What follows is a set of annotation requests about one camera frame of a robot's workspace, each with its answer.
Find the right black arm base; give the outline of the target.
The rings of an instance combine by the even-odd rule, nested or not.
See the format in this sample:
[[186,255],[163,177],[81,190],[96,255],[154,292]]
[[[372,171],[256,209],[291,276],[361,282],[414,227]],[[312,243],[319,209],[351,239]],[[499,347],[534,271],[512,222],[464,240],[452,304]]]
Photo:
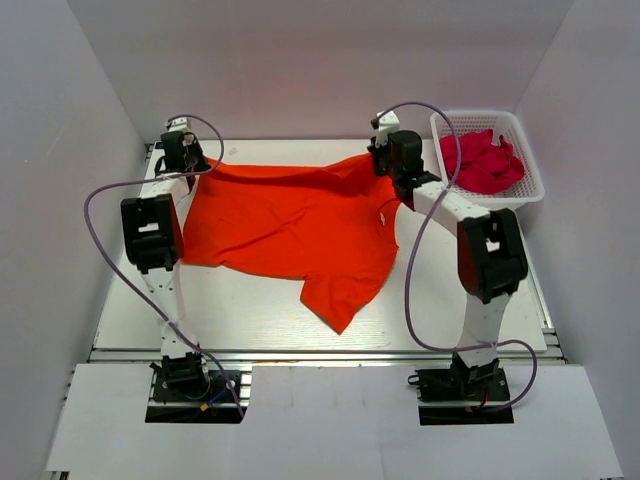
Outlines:
[[510,391],[504,369],[498,359],[481,366],[468,367],[457,354],[448,369],[420,369],[408,379],[419,398],[426,402],[471,401],[487,404],[506,402]]

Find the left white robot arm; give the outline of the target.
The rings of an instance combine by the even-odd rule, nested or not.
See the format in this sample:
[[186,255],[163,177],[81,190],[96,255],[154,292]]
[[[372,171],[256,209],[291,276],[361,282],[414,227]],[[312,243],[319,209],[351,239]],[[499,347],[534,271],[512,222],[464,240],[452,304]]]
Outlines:
[[163,313],[161,355],[175,360],[191,352],[195,342],[180,285],[184,245],[177,206],[193,190],[193,173],[208,164],[188,126],[171,126],[161,143],[164,155],[156,162],[154,178],[139,196],[121,202],[121,218],[127,258]]

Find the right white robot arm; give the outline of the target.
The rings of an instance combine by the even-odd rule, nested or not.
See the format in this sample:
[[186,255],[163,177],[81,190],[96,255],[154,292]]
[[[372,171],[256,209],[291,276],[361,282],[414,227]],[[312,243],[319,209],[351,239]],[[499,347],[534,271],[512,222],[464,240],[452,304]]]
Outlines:
[[418,234],[433,220],[457,241],[457,272],[467,301],[462,333],[449,351],[463,366],[451,374],[453,390],[472,399],[484,391],[484,367],[497,362],[506,307],[529,271],[515,213],[489,210],[453,193],[426,171],[422,139],[414,131],[379,128],[368,147],[374,172],[388,177],[396,198],[424,216]]

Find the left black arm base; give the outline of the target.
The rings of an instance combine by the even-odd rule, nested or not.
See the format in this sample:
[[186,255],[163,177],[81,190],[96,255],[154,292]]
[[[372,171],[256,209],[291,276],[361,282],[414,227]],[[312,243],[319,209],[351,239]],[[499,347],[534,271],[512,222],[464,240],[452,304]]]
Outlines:
[[220,370],[210,370],[199,353],[187,353],[180,358],[163,356],[152,362],[154,372],[152,399],[164,404],[178,402],[231,402],[235,400],[230,387],[240,396],[242,372],[227,370],[228,381]]

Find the orange t shirt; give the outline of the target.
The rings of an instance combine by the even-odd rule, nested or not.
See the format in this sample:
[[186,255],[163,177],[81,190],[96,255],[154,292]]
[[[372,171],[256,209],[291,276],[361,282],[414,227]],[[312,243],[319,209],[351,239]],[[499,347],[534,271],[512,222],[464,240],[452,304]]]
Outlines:
[[221,164],[199,179],[183,260],[300,280],[301,303],[341,334],[394,266],[399,206],[369,153],[322,167]]

